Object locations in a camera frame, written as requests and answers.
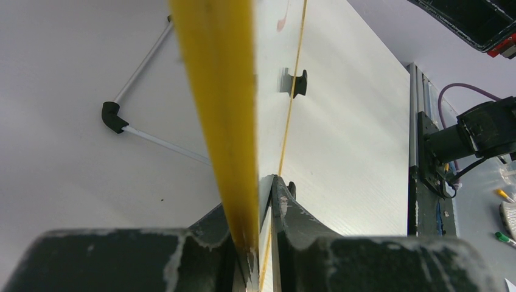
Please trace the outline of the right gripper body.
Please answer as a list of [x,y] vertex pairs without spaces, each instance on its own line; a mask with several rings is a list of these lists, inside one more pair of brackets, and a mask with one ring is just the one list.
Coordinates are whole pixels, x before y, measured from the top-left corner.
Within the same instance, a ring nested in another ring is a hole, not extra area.
[[487,55],[495,58],[498,55],[503,56],[507,59],[515,58],[516,48],[515,48],[515,34],[512,34],[508,38],[506,38],[501,43],[497,44],[493,49],[487,52]]

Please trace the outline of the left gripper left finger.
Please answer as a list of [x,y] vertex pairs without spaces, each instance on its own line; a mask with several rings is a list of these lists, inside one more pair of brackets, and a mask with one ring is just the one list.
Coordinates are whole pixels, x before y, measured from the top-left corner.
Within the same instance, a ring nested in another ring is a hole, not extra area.
[[4,291],[244,290],[221,206],[188,228],[45,232],[4,286]]

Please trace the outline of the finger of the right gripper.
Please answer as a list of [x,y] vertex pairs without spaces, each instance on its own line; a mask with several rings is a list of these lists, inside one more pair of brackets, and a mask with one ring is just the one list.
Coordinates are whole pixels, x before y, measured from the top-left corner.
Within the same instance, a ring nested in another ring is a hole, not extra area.
[[515,1],[410,0],[474,49],[488,53],[515,40]]

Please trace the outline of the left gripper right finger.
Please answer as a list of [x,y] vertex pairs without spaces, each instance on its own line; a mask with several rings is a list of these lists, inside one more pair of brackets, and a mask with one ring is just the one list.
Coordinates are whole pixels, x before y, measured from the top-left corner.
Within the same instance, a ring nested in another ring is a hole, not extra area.
[[271,185],[274,291],[495,291],[471,245],[443,237],[345,237]]

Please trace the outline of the yellow framed whiteboard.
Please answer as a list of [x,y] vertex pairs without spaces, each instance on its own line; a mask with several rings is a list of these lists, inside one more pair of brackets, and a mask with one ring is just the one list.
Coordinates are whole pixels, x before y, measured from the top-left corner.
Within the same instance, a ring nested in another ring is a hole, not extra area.
[[[260,289],[304,1],[2,1],[1,290],[41,234],[188,228],[221,206]],[[101,119],[170,16],[210,164]]]

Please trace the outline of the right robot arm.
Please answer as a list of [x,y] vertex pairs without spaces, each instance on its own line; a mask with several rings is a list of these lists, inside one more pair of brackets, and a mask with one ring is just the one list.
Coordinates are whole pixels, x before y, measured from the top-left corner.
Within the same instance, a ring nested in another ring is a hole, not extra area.
[[[495,58],[515,58],[515,1],[413,1],[477,51]],[[440,162],[475,155],[480,160],[515,152],[515,97],[504,99],[465,83],[487,98],[457,116],[456,125],[428,135],[427,145]]]

